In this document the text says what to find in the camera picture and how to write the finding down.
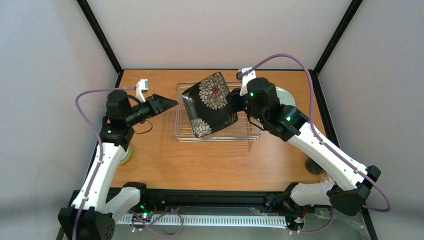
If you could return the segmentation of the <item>wire metal dish rack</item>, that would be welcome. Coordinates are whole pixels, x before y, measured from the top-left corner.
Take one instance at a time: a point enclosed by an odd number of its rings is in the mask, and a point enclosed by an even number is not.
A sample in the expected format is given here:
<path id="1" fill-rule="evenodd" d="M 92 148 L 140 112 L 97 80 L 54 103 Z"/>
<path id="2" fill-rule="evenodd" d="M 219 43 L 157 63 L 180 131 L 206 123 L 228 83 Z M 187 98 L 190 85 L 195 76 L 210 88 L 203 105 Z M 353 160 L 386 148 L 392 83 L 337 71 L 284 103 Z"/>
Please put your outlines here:
<path id="1" fill-rule="evenodd" d="M 183 92 L 193 86 L 194 82 L 180 82 L 176 84 L 175 99 L 178 105 L 173 109 L 173 136 L 179 142 L 227 142 L 227 141 L 255 141 L 263 132 L 256 125 L 255 119 L 248 121 L 244 112 L 238 112 L 238 121 L 216 133 L 197 138 L 193 134 L 187 111 L 183 101 Z"/>

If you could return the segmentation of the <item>black floral square plate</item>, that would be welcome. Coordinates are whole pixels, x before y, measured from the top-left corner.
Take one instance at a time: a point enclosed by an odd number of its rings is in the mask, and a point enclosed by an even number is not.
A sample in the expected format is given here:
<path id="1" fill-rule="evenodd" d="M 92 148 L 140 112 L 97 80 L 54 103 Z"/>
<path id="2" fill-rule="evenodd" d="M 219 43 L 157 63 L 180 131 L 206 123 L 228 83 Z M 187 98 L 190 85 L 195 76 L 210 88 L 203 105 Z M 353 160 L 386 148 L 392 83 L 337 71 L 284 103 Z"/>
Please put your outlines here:
<path id="1" fill-rule="evenodd" d="M 202 138 L 221 131 L 238 120 L 232 96 L 221 72 L 202 79 L 182 93 L 192 132 Z"/>

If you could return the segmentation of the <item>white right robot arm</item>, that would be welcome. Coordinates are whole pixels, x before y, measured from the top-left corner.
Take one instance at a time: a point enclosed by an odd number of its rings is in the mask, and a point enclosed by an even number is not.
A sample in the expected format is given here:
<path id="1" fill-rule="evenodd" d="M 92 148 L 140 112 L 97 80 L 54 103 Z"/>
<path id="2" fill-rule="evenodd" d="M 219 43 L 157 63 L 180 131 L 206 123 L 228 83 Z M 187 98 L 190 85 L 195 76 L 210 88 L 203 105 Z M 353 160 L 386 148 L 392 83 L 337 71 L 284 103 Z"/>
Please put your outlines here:
<path id="1" fill-rule="evenodd" d="M 255 118 L 263 131 L 303 151 L 332 177 L 324 183 L 291 183 L 284 194 L 295 205 L 331 206 L 347 216 L 356 215 L 365 206 L 381 174 L 376 166 L 350 158 L 298 108 L 282 104 L 276 86 L 264 77 L 241 80 L 241 88 L 232 95 L 237 110 Z"/>

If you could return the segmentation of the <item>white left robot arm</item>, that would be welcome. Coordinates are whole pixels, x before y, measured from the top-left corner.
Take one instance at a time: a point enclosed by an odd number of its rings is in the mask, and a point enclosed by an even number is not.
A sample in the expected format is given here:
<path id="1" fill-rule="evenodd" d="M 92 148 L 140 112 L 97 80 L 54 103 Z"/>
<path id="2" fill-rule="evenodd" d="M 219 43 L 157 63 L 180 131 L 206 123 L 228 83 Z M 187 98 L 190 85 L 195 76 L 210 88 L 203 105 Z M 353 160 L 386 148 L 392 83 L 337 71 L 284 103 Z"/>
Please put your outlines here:
<path id="1" fill-rule="evenodd" d="M 110 240 L 116 223 L 142 201 L 146 185 L 129 182 L 107 200 L 117 167 L 128 152 L 133 127 L 178 105 L 152 94 L 144 101 L 129 95 L 129 87 L 107 89 L 106 115 L 95 131 L 97 147 L 83 186 L 70 206 L 60 209 L 59 223 L 70 240 Z"/>

